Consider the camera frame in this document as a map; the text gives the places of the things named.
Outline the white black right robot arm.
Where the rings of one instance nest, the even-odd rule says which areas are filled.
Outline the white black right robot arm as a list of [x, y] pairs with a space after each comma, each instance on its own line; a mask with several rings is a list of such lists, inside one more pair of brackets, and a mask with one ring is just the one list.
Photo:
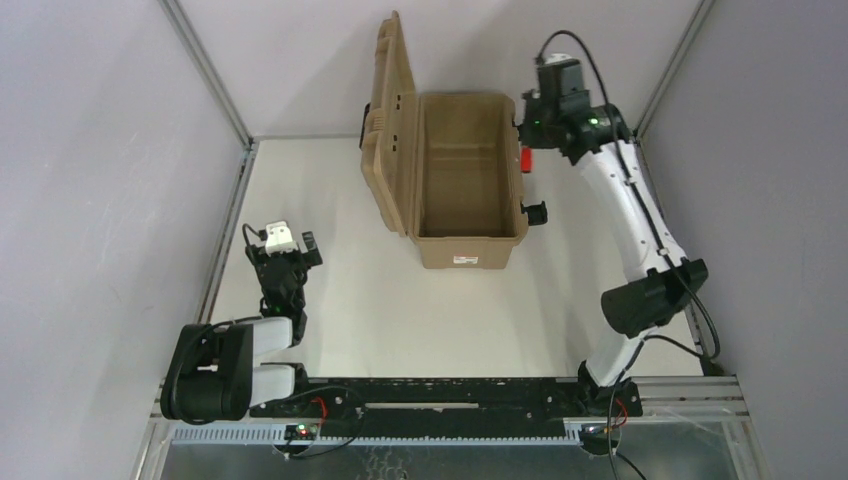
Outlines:
[[536, 62], [538, 86], [523, 93], [522, 147], [556, 150], [577, 168], [612, 221], [625, 282], [601, 295], [607, 331], [580, 365], [589, 393], [609, 393], [627, 377], [647, 338], [694, 299], [708, 277], [661, 217], [617, 107], [593, 105], [581, 62], [556, 54]]

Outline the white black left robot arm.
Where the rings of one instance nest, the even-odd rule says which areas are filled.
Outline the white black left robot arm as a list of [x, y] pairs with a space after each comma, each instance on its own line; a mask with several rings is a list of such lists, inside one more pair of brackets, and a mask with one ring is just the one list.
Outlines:
[[305, 285], [323, 259], [313, 232], [300, 240], [282, 222], [257, 231], [245, 224], [244, 252], [260, 289], [258, 312], [182, 328], [160, 395], [169, 420], [190, 425], [243, 418], [292, 394], [295, 367], [260, 365], [259, 357], [299, 345], [308, 323]]

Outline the red handled black screwdriver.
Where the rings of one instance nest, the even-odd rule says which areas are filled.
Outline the red handled black screwdriver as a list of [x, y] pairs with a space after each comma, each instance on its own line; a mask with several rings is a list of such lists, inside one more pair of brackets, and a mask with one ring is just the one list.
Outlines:
[[533, 171], [533, 149], [522, 147], [520, 152], [520, 170], [523, 174], [529, 174]]

